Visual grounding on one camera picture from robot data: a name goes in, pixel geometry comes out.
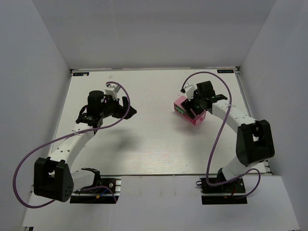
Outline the pink plastic box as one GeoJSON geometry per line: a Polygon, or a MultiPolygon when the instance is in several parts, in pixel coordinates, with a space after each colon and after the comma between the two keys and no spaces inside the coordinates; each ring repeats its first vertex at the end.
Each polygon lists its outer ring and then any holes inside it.
{"type": "Polygon", "coordinates": [[[196,115],[195,114],[195,119],[190,119],[185,110],[182,108],[181,103],[186,100],[187,98],[185,96],[180,96],[176,101],[174,101],[173,105],[174,105],[174,111],[181,117],[183,118],[185,121],[190,122],[191,124],[193,124],[195,127],[198,126],[199,124],[201,124],[206,116],[206,111],[203,111],[201,114],[196,115]],[[175,107],[179,107],[181,108],[185,114],[181,114],[178,111],[175,110],[175,107]]]}

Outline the green arch wood block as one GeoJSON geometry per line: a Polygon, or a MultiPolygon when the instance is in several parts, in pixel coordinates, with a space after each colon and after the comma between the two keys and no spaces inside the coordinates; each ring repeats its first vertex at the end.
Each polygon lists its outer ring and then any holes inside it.
{"type": "Polygon", "coordinates": [[[175,110],[178,111],[181,114],[185,114],[185,112],[179,107],[175,107],[175,110]]]}

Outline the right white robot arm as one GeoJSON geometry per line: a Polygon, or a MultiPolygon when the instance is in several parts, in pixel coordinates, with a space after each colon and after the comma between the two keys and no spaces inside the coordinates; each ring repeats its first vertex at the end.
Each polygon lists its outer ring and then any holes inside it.
{"type": "Polygon", "coordinates": [[[185,114],[190,119],[203,112],[222,120],[221,127],[214,141],[208,162],[212,161],[216,146],[225,125],[236,133],[235,157],[217,172],[216,182],[211,183],[206,177],[206,185],[225,189],[237,182],[247,173],[255,170],[255,165],[275,155],[270,124],[267,120],[256,120],[232,105],[232,95],[216,94],[210,81],[194,86],[183,83],[181,92],[186,99],[181,103],[185,114]]]}

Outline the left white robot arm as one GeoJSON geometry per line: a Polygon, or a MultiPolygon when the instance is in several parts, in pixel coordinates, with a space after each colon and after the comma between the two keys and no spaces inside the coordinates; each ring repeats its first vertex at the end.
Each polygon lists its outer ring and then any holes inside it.
{"type": "Polygon", "coordinates": [[[98,191],[100,172],[82,168],[71,172],[71,166],[86,143],[94,137],[103,120],[109,116],[130,119],[136,109],[128,97],[121,100],[113,93],[94,90],[88,95],[73,128],[71,137],[65,138],[59,147],[46,158],[38,158],[34,164],[34,194],[55,201],[66,202],[76,191],[98,191]]]}

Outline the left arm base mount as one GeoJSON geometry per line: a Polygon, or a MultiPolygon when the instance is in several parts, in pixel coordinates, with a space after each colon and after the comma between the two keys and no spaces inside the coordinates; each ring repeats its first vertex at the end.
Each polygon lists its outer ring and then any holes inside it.
{"type": "Polygon", "coordinates": [[[71,204],[115,205],[120,197],[121,176],[101,176],[96,185],[72,193],[71,204]]]}

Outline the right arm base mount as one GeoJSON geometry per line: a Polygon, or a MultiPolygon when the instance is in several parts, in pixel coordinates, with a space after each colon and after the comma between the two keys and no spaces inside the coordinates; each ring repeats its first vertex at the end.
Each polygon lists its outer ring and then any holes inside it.
{"type": "Polygon", "coordinates": [[[196,186],[201,188],[203,205],[245,205],[246,190],[243,179],[220,186],[210,186],[206,178],[200,178],[196,186]]]}

